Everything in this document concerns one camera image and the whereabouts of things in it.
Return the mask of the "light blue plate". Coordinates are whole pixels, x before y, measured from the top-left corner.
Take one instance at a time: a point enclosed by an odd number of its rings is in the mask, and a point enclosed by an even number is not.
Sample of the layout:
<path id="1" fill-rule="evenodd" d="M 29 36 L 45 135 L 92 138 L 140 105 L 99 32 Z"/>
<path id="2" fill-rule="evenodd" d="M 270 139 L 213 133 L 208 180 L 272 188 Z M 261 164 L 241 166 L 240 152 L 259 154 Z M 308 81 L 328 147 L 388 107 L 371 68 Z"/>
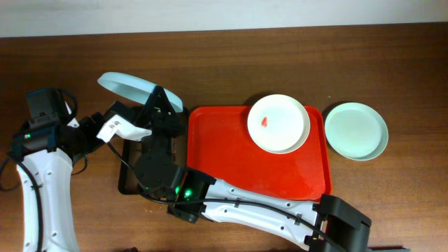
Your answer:
<path id="1" fill-rule="evenodd" d="M 103 88 L 144 105 L 145 111 L 182 113 L 183 102 L 173 92 L 126 73 L 106 72 L 97 79 Z"/>

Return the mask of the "cream white plate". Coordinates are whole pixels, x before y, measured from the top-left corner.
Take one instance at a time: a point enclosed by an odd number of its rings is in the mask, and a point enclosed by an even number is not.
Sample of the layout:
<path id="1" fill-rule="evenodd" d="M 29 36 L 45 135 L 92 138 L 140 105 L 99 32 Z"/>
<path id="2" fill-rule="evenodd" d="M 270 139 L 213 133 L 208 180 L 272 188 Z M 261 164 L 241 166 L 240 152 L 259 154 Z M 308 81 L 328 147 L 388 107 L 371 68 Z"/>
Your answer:
<path id="1" fill-rule="evenodd" d="M 302 147 L 309 136 L 311 120 L 305 107 L 296 99 L 271 94 L 252 105 L 247 129 L 258 147 L 282 155 Z"/>

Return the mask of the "mint green plate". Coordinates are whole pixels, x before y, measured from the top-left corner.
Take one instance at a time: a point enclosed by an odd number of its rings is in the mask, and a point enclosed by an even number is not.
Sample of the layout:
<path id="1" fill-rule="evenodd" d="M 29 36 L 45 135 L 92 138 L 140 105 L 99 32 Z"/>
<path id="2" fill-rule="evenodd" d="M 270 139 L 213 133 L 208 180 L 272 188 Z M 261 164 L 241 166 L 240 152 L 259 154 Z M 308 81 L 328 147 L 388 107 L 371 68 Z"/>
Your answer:
<path id="1" fill-rule="evenodd" d="M 331 148 L 355 161 L 379 157 L 389 142 L 385 120 L 373 108 L 357 102 L 344 102 L 329 110 L 325 135 Z"/>

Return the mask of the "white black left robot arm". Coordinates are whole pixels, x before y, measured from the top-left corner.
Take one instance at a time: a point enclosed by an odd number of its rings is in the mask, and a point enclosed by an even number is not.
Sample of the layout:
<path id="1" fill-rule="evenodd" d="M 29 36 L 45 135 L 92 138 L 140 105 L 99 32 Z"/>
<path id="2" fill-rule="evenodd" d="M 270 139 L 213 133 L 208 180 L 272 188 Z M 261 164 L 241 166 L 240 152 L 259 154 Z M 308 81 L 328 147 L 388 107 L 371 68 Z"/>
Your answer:
<path id="1" fill-rule="evenodd" d="M 31 118 L 13 137 L 8 157 L 15 163 L 23 192 L 24 251 L 78 251 L 71 207 L 74 165 L 114 131 L 101 134 L 102 119 L 76 121 L 75 97 L 45 88 L 27 94 Z"/>

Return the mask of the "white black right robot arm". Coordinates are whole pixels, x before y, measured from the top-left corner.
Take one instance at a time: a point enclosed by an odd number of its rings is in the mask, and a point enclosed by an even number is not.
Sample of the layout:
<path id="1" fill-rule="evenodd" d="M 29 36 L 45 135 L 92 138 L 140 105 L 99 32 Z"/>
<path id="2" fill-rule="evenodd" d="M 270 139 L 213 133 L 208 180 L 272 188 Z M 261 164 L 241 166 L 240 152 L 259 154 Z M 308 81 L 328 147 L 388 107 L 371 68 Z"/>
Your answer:
<path id="1" fill-rule="evenodd" d="M 344 200 L 323 195 L 319 203 L 288 201 L 242 190 L 204 172 L 174 162 L 172 141 L 185 133 L 182 101 L 163 87 L 147 90 L 119 85 L 112 92 L 140 103 L 138 111 L 115 103 L 97 138 L 114 135 L 141 143 L 130 168 L 140 196 L 168 206 L 169 214 L 195 223 L 198 218 L 238 223 L 287 239 L 307 251 L 366 251 L 372 221 Z"/>

